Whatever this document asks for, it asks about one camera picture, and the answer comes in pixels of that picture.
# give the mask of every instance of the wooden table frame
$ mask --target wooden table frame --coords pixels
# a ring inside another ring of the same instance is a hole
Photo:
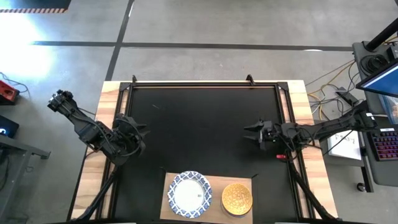
[[[203,83],[203,82],[228,82],[228,83],[247,83],[248,81],[174,81],[167,83]],[[277,83],[287,82],[289,86],[290,98],[282,98],[283,112],[286,122],[290,121],[290,112],[288,108],[288,102],[285,99],[290,99],[293,109],[295,122],[298,124],[313,124],[313,118],[309,102],[307,98],[307,92],[305,85],[302,80],[281,80],[281,81],[267,81],[261,80],[256,83]],[[101,120],[105,125],[111,127],[114,119],[115,108],[117,104],[117,98],[119,95],[119,87],[121,82],[104,82],[103,89],[101,92],[101,98],[99,99],[98,110],[96,113],[96,119]],[[138,82],[138,83],[162,83],[162,82]],[[119,103],[121,104],[121,111],[125,111],[127,101],[127,94],[123,95]],[[308,184],[311,191],[320,201],[320,203],[326,208],[326,210],[337,217],[335,203],[331,193],[328,176],[326,173],[325,164],[323,162],[321,150],[315,147],[307,147],[302,152],[303,161],[305,164],[305,170],[307,174]],[[81,215],[86,207],[91,203],[96,194],[99,192],[101,183],[103,181],[103,172],[106,163],[105,156],[100,152],[92,154],[83,162],[83,166],[80,172],[80,178],[76,185],[76,191],[73,196],[71,209],[68,214],[68,219],[76,218]],[[298,170],[303,169],[300,167],[297,160],[295,161],[296,168]],[[302,190],[298,187],[298,194],[300,195],[300,203],[302,208],[303,217],[310,217],[307,210],[307,199],[305,198]],[[107,211],[109,208],[110,190],[108,191],[105,199],[102,212],[102,218],[107,217]]]

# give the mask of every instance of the black floor stripe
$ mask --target black floor stripe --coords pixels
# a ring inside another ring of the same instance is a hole
[[[71,0],[2,0],[0,1],[0,12],[41,12],[43,9],[52,10],[51,13],[59,12],[60,9],[67,10]]]
[[[113,77],[114,68],[116,66],[116,62],[118,62],[120,48],[122,46],[124,34],[126,33],[127,24],[129,23],[130,12],[132,11],[132,5],[134,0],[129,0],[126,8],[126,12],[124,12],[124,17],[122,21],[122,25],[120,27],[118,39],[116,42],[116,46],[114,47],[113,54],[111,57],[111,62],[108,67],[108,71],[106,72],[105,81],[111,81]]]
[[[352,52],[352,47],[302,46],[302,45],[254,45],[254,44],[189,44],[189,43],[122,43],[122,47],[170,48],[170,49],[243,49],[243,50],[319,50]]]
[[[31,45],[39,46],[74,46],[74,47],[114,47],[115,42],[85,42],[85,41],[34,41]]]

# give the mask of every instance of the blue and white plate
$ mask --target blue and white plate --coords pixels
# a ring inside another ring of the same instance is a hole
[[[185,171],[175,176],[167,196],[174,213],[186,218],[197,218],[211,204],[211,187],[204,175]]]

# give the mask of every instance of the purple backlit keyboard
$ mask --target purple backlit keyboard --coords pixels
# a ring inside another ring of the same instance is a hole
[[[398,159],[398,132],[378,131],[371,134],[373,151],[378,161]]]

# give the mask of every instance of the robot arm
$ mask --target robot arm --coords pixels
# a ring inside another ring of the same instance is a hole
[[[315,139],[324,140],[342,131],[371,131],[377,127],[373,116],[363,106],[358,105],[338,119],[325,121],[315,125],[297,123],[273,124],[272,121],[260,120],[244,129],[256,132],[256,136],[245,138],[258,141],[260,148],[266,150],[266,141],[283,141],[292,151],[299,151]]]
[[[142,141],[146,133],[139,130],[146,127],[132,118],[117,114],[113,121],[115,128],[109,129],[101,121],[94,121],[81,110],[69,91],[57,91],[47,105],[59,112],[75,126],[79,139],[94,151],[102,151],[115,165],[123,165],[132,155],[139,155],[145,149]]]

